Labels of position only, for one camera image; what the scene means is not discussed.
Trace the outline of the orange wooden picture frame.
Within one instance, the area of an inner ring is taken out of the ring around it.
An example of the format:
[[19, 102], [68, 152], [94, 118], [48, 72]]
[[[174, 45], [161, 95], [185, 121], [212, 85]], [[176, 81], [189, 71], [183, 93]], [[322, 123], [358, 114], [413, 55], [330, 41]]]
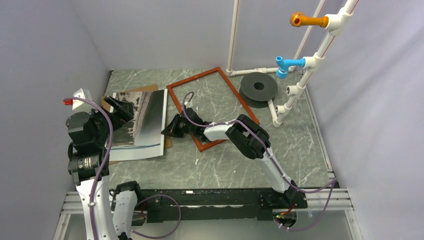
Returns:
[[[243, 108], [246, 110], [246, 112], [248, 113], [249, 117], [256, 123], [256, 124], [260, 124], [260, 121], [257, 119], [257, 117], [254, 115], [254, 113], [252, 112], [252, 110], [249, 108], [249, 106], [247, 105], [247, 103], [243, 100], [243, 98], [241, 97], [241, 95], [239, 94], [239, 92], [236, 90], [236, 88], [233, 86], [233, 84], [231, 83], [231, 81], [228, 79], [228, 77], [224, 74], [224, 72], [222, 71], [222, 69], [220, 67], [215, 67], [212, 68], [210, 70], [201, 72], [199, 74], [190, 76], [188, 78], [185, 78], [183, 80], [179, 80], [173, 83], [170, 83], [169, 85], [166, 86], [166, 89], [173, 101], [173, 103], [175, 104], [177, 110], [179, 113], [181, 113], [182, 107], [181, 107], [181, 103], [178, 100], [177, 96], [174, 93], [173, 88], [176, 88], [178, 86], [184, 85], [184, 84], [188, 84], [192, 81], [195, 80], [199, 80], [200, 78], [206, 77], [208, 75], [214, 74], [214, 73], [219, 73], [220, 76], [222, 77], [222, 79], [225, 81], [225, 83], [227, 84], [227, 86], [230, 88], [230, 90], [232, 91], [232, 93], [234, 94], [234, 96], [237, 98], [237, 100], [240, 102], [240, 104], [243, 106]], [[212, 142], [208, 142], [205, 144], [202, 144], [199, 140], [197, 140], [193, 135], [191, 135], [197, 149], [200, 152], [203, 152], [207, 149], [210, 149], [216, 145], [219, 145], [221, 143], [223, 143], [225, 140], [215, 140]]]

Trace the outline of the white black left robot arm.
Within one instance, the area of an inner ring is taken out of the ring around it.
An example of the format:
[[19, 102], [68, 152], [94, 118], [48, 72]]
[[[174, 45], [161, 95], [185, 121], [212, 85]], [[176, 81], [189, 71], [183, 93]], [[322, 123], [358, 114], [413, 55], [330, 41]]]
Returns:
[[106, 96], [113, 111], [91, 100], [68, 97], [75, 113], [65, 122], [71, 138], [68, 172], [79, 194], [88, 240], [129, 240], [133, 210], [144, 203], [140, 186], [130, 181], [109, 189], [109, 158], [113, 133], [134, 118], [134, 104]]

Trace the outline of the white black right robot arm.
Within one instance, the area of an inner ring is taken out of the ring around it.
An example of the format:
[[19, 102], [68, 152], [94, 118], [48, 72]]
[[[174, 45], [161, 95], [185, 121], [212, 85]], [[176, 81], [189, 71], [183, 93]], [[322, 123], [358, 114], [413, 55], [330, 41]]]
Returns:
[[201, 143], [228, 140], [246, 158], [259, 162], [276, 192], [275, 200], [280, 207], [287, 208], [295, 201], [296, 184], [275, 159], [270, 135], [249, 116], [240, 114], [225, 122], [204, 121], [188, 108], [176, 114], [161, 134], [171, 138], [192, 135]]

